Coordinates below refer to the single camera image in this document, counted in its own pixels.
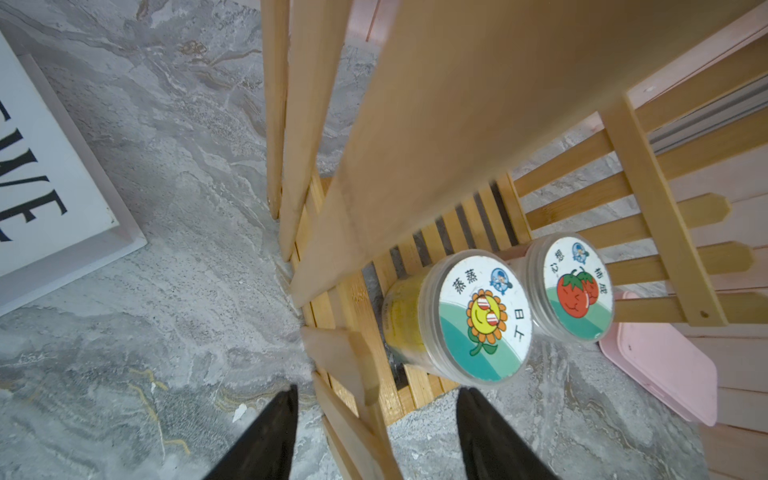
plastic jar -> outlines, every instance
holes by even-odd
[[[537,332],[568,343],[601,339],[614,319],[611,278],[600,255],[577,233],[555,233],[504,255],[523,282]]]
[[[517,277],[483,250],[398,280],[384,299],[382,322],[403,362],[473,386],[509,381],[528,358],[533,329]]]

pink plastic tray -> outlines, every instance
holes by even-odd
[[[688,422],[717,421],[717,368],[669,323],[614,323],[603,353]]]

sticker label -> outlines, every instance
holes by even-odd
[[[544,285],[560,323],[582,339],[598,339],[611,326],[614,292],[605,264],[582,240],[556,240],[545,257]]]
[[[497,382],[517,372],[531,346],[531,309],[503,263],[468,257],[440,289],[440,325],[448,351],[470,375]]]

wooden rack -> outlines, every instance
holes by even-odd
[[[658,157],[646,135],[768,73],[768,37],[636,111],[625,94],[758,3],[403,2],[329,182],[314,165],[352,0],[294,0],[290,70],[289,2],[262,1],[270,209],[280,212],[323,425],[345,478],[401,478],[386,425],[457,386],[407,366],[409,386],[396,388],[360,271],[373,262],[386,293],[397,280],[393,246],[407,274],[424,268],[416,230],[430,263],[470,244],[504,257],[531,241],[531,230],[633,194],[641,214],[579,233],[597,248],[653,238],[659,255],[608,264],[613,283],[670,280],[677,296],[619,300],[616,321],[768,320],[766,297],[717,294],[709,278],[749,269],[751,249],[691,242],[688,228],[722,221],[728,200],[705,194],[676,203],[667,184],[768,142],[768,109]],[[532,39],[535,48],[520,47]],[[517,181],[505,173],[595,110],[604,130]],[[623,172],[522,210],[520,196],[612,151]]]

marble floor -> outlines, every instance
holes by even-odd
[[[201,478],[290,383],[301,393],[292,478],[338,477],[266,207],[259,12],[231,0],[0,0],[0,30],[32,53],[149,241],[0,317],[2,477]],[[375,64],[343,51],[324,174]],[[595,162],[526,207],[616,169]],[[562,478],[707,477],[695,429],[596,346],[539,343],[517,382],[485,394]],[[454,408],[452,393],[390,427],[406,478],[464,478]]]

